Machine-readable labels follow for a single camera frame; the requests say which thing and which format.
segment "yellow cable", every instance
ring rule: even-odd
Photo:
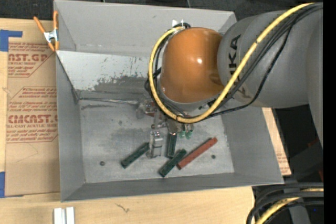
[[[158,104],[158,106],[160,107],[160,109],[167,114],[169,117],[173,118],[174,120],[177,120],[181,123],[196,123],[198,121],[201,121],[203,119],[205,119],[206,117],[208,117],[212,112],[214,112],[216,110],[216,108],[220,105],[220,103],[224,100],[224,98],[226,97],[226,95],[228,94],[229,90],[231,89],[232,85],[235,83],[236,79],[238,78],[239,74],[241,73],[241,71],[243,70],[244,66],[246,65],[248,59],[250,58],[250,56],[252,55],[252,53],[256,50],[258,44],[281,22],[283,21],[285,18],[287,18],[288,16],[290,16],[291,14],[293,14],[294,12],[298,11],[299,9],[302,9],[308,5],[311,5],[312,3],[306,3],[306,4],[302,4],[299,6],[296,6],[286,12],[284,12],[283,14],[281,14],[278,18],[276,18],[257,38],[257,40],[252,44],[252,46],[248,49],[248,51],[246,52],[246,54],[244,55],[244,57],[242,58],[240,64],[238,65],[236,71],[233,73],[232,77],[230,78],[229,82],[227,83],[227,85],[225,86],[225,88],[223,89],[223,91],[221,92],[221,94],[219,95],[219,97],[216,99],[216,101],[212,104],[212,106],[210,108],[208,108],[207,111],[205,111],[203,114],[193,117],[193,118],[184,118],[180,115],[176,115],[173,112],[171,112],[160,100],[159,96],[157,95],[156,92],[156,88],[154,86],[154,82],[153,82],[153,61],[154,61],[154,56],[156,53],[157,48],[159,47],[160,43],[163,41],[164,38],[166,38],[168,35],[170,35],[172,32],[177,31],[179,29],[183,29],[183,27],[176,27],[173,29],[168,30],[154,45],[154,48],[152,50],[151,53],[151,57],[150,57],[150,62],[149,62],[149,82],[150,82],[150,88],[153,94],[153,97],[156,101],[156,103]]]
[[[323,191],[323,188],[308,188],[302,191]],[[276,211],[278,211],[281,207],[289,204],[292,201],[298,200],[300,197],[286,198],[276,202],[267,211],[255,222],[255,224],[263,224],[271,215],[273,215]]]

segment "metal bracket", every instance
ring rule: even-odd
[[[158,130],[152,131],[150,134],[149,151],[146,156],[148,158],[155,158],[161,156],[161,149],[163,145],[163,137]]]

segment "red block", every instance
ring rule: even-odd
[[[178,169],[182,169],[184,166],[187,164],[191,163],[194,159],[196,159],[198,156],[206,152],[209,148],[211,148],[214,144],[217,143],[217,138],[212,138],[206,143],[202,144],[199,146],[197,149],[192,151],[190,154],[188,154],[184,159],[182,159],[178,164],[177,167]]]

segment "cardboard sheet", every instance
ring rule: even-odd
[[[50,21],[42,24],[51,30]],[[0,19],[0,29],[22,31],[21,38],[9,37],[1,65],[7,69],[0,104],[7,107],[5,196],[59,191],[55,54],[33,20]]]

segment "blue tape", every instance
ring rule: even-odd
[[[0,30],[0,51],[8,51],[9,37],[22,37],[22,31]]]
[[[5,197],[5,172],[0,172],[0,198]]]

